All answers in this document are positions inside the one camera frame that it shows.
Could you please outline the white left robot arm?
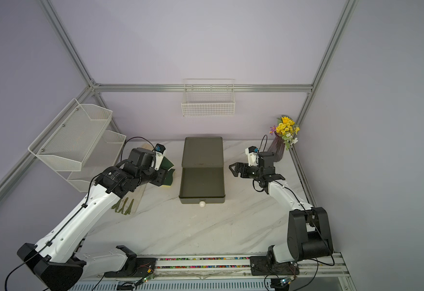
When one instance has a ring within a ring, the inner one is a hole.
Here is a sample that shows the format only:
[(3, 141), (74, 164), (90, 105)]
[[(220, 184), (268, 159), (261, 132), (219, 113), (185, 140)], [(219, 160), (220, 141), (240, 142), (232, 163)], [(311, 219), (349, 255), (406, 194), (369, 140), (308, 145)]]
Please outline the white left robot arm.
[(49, 291), (68, 291), (79, 280), (104, 274), (132, 276), (139, 265), (137, 255), (127, 246), (93, 255), (77, 251), (94, 225), (110, 208), (145, 184), (162, 186), (168, 169), (162, 166), (165, 147), (136, 148), (128, 159), (106, 168), (90, 182), (88, 193), (48, 235), (35, 244), (25, 243), (19, 258)]

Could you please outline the olive drawer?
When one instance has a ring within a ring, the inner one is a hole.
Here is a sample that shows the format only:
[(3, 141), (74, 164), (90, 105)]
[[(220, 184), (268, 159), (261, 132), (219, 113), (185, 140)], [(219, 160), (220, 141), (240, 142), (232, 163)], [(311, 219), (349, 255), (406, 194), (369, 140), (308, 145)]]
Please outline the olive drawer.
[(183, 168), (179, 200), (182, 204), (225, 202), (223, 167)]

